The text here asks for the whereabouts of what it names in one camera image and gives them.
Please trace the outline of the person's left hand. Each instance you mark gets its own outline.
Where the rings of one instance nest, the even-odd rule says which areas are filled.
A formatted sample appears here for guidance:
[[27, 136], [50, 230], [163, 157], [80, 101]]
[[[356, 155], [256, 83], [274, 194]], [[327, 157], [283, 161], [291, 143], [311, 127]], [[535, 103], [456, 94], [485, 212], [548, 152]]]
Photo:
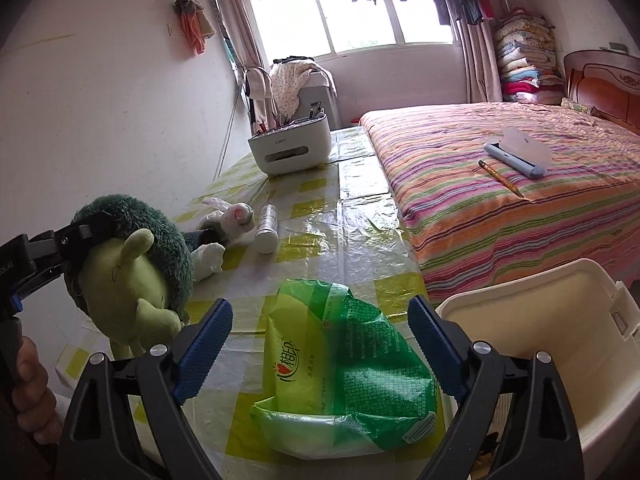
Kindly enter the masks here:
[[58, 443], [63, 424], [56, 412], [56, 397], [48, 386], [48, 373], [39, 361], [37, 347], [26, 336], [17, 351], [16, 371], [12, 400], [18, 426], [38, 444]]

